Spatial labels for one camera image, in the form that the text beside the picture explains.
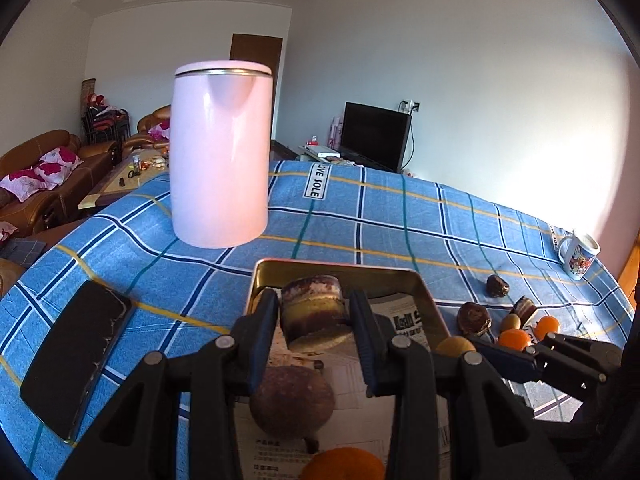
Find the small yellow-orange fruit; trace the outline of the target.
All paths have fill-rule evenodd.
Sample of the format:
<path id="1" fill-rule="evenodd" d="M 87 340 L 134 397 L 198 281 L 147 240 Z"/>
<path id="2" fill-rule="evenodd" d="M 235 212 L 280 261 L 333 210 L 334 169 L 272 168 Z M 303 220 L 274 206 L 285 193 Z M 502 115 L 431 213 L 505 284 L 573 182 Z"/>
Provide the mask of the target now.
<path id="1" fill-rule="evenodd" d="M 443 339 L 435 348 L 435 352 L 440 356 L 450 356 L 450 358 L 460 358 L 466 352 L 475 352 L 476 349 L 469 339 L 462 336 L 450 336 Z"/>

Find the metal cookie tin box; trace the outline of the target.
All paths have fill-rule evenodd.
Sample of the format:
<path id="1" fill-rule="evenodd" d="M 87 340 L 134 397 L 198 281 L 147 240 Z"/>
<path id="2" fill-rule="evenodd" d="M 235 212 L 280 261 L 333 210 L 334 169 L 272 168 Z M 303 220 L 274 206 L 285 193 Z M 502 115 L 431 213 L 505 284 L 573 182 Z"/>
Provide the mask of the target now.
<path id="1" fill-rule="evenodd" d="M 262 259 L 255 266 L 244 314 L 255 311 L 262 291 L 275 292 L 298 278 L 328 274 L 341 284 L 344 298 L 354 289 L 366 293 L 372 310 L 386 316 L 394 331 L 422 346 L 435 347 L 449 336 L 420 274 L 408 269 L 382 266 Z M 334 392 L 332 417 L 318 431 L 321 452 L 330 448 L 361 448 L 386 462 L 392 435 L 394 399 L 369 398 L 354 336 L 336 346 L 314 353 L 288 350 L 282 330 L 274 333 L 268 363 L 299 365 L 316 370 Z M 250 416 L 247 400 L 235 405 L 235 423 L 243 477 L 247 479 L 296 479 L 311 459 L 303 440 L 273 439 L 260 430 Z"/>

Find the brown white halved fruit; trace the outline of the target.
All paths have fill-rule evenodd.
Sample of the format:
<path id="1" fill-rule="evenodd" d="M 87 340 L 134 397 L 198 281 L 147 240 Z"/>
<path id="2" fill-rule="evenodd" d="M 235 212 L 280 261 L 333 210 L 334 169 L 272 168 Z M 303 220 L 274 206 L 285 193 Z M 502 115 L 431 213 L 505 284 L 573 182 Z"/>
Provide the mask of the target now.
<path id="1" fill-rule="evenodd" d="M 524 327 L 534 317 L 537 312 L 536 304 L 533 300 L 526 296 L 521 298 L 514 304 L 510 313 L 516 315 L 521 322 L 521 326 Z"/>

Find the dark brown interior door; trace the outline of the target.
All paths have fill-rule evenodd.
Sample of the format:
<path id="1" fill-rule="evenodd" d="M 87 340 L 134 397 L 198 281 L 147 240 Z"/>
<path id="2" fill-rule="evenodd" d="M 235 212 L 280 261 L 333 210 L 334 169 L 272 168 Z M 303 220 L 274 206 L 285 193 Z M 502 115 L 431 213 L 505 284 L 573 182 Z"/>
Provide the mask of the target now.
<path id="1" fill-rule="evenodd" d="M 258 128 L 266 130 L 267 104 L 271 105 L 270 134 L 274 136 L 277 115 L 278 78 L 283 39 L 273 36 L 233 34 L 230 60 L 248 73 L 242 81 L 250 88 L 250 105 Z"/>

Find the dark purple round fruit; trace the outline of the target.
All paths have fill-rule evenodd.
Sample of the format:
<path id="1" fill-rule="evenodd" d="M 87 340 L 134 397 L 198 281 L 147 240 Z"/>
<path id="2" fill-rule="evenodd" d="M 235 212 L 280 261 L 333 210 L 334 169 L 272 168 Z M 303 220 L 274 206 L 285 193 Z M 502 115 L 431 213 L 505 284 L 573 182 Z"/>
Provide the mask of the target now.
<path id="1" fill-rule="evenodd" d="M 282 440 L 310 437 L 335 410 L 332 387 L 320 373 L 307 367 L 270 366 L 250 397 L 256 425 Z"/>

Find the coffee table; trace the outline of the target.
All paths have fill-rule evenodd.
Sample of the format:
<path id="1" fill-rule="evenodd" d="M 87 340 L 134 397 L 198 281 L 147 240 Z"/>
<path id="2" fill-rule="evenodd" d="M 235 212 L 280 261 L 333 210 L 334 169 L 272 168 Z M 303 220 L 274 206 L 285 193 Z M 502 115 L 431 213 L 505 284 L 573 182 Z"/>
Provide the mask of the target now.
<path id="1" fill-rule="evenodd" d="M 89 211 L 106 207 L 167 171 L 165 157 L 155 148 L 133 151 L 80 201 L 77 208 Z"/>

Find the white cartoon mug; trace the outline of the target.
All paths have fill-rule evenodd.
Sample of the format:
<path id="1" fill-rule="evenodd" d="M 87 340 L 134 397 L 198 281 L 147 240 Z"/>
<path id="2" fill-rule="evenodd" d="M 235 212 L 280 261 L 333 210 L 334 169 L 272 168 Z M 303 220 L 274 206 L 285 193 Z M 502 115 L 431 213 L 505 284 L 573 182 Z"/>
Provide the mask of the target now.
<path id="1" fill-rule="evenodd" d="M 568 234 L 559 242 L 558 257 L 567 275 L 580 281 L 599 255 L 600 245 L 588 234 Z"/>

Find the dark brown chestnut fruit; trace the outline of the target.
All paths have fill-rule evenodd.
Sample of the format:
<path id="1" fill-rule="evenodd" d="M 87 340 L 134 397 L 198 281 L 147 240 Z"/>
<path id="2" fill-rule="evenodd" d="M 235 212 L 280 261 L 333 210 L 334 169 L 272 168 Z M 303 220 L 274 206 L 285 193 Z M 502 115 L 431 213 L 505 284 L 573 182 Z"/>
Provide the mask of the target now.
<path id="1" fill-rule="evenodd" d="M 457 323 L 464 336 L 483 336 L 491 328 L 491 317 L 484 306 L 466 302 L 457 313 Z"/>

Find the pink electric kettle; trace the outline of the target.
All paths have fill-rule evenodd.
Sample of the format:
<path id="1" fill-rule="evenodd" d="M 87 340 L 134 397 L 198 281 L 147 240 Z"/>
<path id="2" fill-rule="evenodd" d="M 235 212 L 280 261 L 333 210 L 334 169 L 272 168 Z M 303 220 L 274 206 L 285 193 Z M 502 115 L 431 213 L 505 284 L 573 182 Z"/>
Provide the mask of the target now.
<path id="1" fill-rule="evenodd" d="M 199 248 L 254 240 L 268 223 L 270 112 L 258 128 L 248 73 L 232 61 L 186 64 L 175 72 L 170 110 L 172 227 Z"/>

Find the brown leather sofa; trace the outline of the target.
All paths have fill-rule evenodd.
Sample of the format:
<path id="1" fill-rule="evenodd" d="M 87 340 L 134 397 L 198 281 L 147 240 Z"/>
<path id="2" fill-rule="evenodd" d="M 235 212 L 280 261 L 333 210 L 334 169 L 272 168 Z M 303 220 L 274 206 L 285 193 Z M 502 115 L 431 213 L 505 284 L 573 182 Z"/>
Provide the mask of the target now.
<path id="1" fill-rule="evenodd" d="M 77 219 L 78 205 L 120 159 L 119 144 L 84 145 L 63 129 L 1 157 L 1 220 L 26 237 Z"/>

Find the small brown kiwi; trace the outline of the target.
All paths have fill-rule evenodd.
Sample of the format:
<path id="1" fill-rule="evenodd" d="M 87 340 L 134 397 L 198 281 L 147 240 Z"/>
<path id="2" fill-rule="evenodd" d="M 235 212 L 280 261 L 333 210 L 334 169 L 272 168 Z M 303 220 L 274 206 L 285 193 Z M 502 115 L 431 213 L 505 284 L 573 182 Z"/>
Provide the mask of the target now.
<path id="1" fill-rule="evenodd" d="M 506 332 L 507 330 L 519 330 L 522 326 L 522 321 L 520 317 L 515 313 L 507 314 L 501 324 L 500 324 L 500 332 Z"/>

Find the orange tangerine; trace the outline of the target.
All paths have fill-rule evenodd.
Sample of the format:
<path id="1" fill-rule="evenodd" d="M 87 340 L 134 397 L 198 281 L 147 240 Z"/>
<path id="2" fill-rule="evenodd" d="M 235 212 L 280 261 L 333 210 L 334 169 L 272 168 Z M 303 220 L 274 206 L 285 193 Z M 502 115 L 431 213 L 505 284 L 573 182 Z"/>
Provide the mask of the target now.
<path id="1" fill-rule="evenodd" d="M 508 348 L 516 352 L 522 352 L 526 347 L 532 344 L 532 340 L 525 330 L 520 328 L 509 328 L 503 330 L 498 338 L 498 345 Z"/>
<path id="2" fill-rule="evenodd" d="M 385 466 L 361 448 L 331 448 L 312 456 L 299 480 L 383 480 Z"/>
<path id="3" fill-rule="evenodd" d="M 542 341 L 548 333 L 559 333 L 560 326 L 560 321 L 557 318 L 545 315 L 537 321 L 534 327 L 534 335 L 537 340 Z"/>

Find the blue plaid tablecloth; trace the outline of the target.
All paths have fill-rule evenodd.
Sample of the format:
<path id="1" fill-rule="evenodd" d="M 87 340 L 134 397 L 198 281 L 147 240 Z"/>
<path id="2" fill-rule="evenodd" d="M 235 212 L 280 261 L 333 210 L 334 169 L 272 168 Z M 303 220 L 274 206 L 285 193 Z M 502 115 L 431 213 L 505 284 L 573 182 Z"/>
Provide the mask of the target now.
<path id="1" fill-rule="evenodd" d="M 181 356 L 231 327 L 263 258 L 416 271 L 449 328 L 466 302 L 484 304 L 500 322 L 526 296 L 566 334 L 625 344 L 634 310 L 602 263 L 593 263 L 580 281 L 564 272 L 556 253 L 562 229 L 439 183 L 347 166 L 324 170 L 311 183 L 311 171 L 308 162 L 273 164 L 264 234 L 222 249 L 176 239 L 169 178 L 161 174 L 81 223 L 17 280 L 1 301 L 1 427 L 36 477 L 55 477 L 70 446 L 22 402 L 21 381 L 87 280 L 134 302 L 134 316 L 94 390 L 91 413 L 146 352 Z M 487 295 L 491 274 L 509 283 L 505 297 Z"/>

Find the black smartphone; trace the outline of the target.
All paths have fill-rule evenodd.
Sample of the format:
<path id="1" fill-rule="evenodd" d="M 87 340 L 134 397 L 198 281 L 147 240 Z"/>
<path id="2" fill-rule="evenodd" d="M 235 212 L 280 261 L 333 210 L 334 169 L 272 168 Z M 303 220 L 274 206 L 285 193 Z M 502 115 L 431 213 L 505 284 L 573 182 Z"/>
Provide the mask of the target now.
<path id="1" fill-rule="evenodd" d="M 103 367 L 133 308 L 128 297 L 86 281 L 40 344 L 22 381 L 20 397 L 62 440 L 76 438 Z"/>

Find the cut brown layered fruit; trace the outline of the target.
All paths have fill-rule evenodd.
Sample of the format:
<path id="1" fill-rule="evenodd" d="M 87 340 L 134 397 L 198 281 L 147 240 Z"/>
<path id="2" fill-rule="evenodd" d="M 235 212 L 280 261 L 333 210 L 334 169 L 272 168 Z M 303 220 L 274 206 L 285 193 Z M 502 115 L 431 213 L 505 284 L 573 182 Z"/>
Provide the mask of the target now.
<path id="1" fill-rule="evenodd" d="M 280 326 L 292 352 L 316 353 L 341 344 L 352 333 L 352 324 L 338 278 L 315 275 L 285 285 Z"/>

